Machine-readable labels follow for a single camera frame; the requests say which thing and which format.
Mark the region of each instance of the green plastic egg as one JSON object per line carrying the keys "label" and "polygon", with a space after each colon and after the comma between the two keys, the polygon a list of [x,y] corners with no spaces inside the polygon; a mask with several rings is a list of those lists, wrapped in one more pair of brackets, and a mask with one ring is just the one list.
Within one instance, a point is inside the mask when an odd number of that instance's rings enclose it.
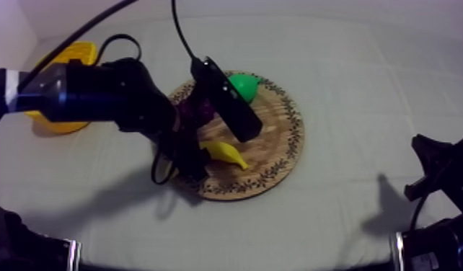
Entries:
{"label": "green plastic egg", "polygon": [[246,102],[251,103],[257,96],[259,78],[247,74],[234,74],[228,80]]}

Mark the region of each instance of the wooden tray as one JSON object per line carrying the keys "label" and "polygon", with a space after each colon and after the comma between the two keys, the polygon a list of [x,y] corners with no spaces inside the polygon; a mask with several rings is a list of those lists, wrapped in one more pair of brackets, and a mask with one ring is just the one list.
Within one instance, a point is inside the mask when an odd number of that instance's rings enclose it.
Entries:
{"label": "wooden tray", "polygon": [[[207,180],[196,183],[178,177],[172,181],[179,187],[209,200],[243,200],[275,187],[296,165],[304,142],[304,124],[295,102],[272,81],[251,75],[260,79],[257,97],[251,104],[263,122],[260,135],[240,143],[218,115],[198,131],[200,141],[223,141],[237,148],[248,169],[242,171],[235,164],[212,161],[206,167],[210,174]],[[176,89],[170,96],[172,102],[177,104],[186,98],[193,86],[194,81],[189,80]]]}

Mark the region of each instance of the white table surface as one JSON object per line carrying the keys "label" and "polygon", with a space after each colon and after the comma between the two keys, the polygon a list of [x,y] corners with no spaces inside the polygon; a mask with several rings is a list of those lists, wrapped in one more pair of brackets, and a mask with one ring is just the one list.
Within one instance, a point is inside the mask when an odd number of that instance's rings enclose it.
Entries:
{"label": "white table surface", "polygon": [[[149,178],[151,144],[92,123],[71,135],[35,135],[24,115],[0,124],[0,206],[36,231],[84,243],[88,262],[143,270],[328,270],[381,261],[387,237],[414,204],[403,187],[423,173],[416,133],[463,136],[463,42],[410,30],[313,17],[182,21],[190,46],[223,69],[282,86],[304,117],[299,163],[279,186],[249,200],[200,201]],[[92,30],[98,44],[127,32],[166,94],[190,78],[171,21]],[[60,37],[42,42],[28,67]],[[134,53],[109,47],[108,60]],[[385,174],[386,181],[379,181]],[[426,225],[458,210],[441,193]]]}

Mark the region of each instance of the white tape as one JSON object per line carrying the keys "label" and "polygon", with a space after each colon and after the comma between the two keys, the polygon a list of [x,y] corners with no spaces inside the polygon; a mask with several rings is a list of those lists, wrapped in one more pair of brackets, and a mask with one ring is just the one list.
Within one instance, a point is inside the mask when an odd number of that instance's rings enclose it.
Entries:
{"label": "white tape", "polygon": [[18,99],[19,71],[6,70],[6,105],[9,112],[16,111]]}

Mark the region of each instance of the yellow plastic bin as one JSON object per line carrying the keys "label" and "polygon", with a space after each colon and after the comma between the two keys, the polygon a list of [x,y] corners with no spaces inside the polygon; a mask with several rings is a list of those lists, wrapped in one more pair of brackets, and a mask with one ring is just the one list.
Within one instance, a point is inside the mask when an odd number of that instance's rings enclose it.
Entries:
{"label": "yellow plastic bin", "polygon": [[[84,65],[91,65],[97,58],[97,47],[94,43],[86,41],[77,41],[68,46],[61,52],[52,63],[68,63],[71,59],[79,59]],[[31,117],[39,125],[43,126],[52,133],[65,134],[73,133],[82,129],[89,123],[52,123],[45,116],[41,115],[40,111],[27,111],[25,114]]]}

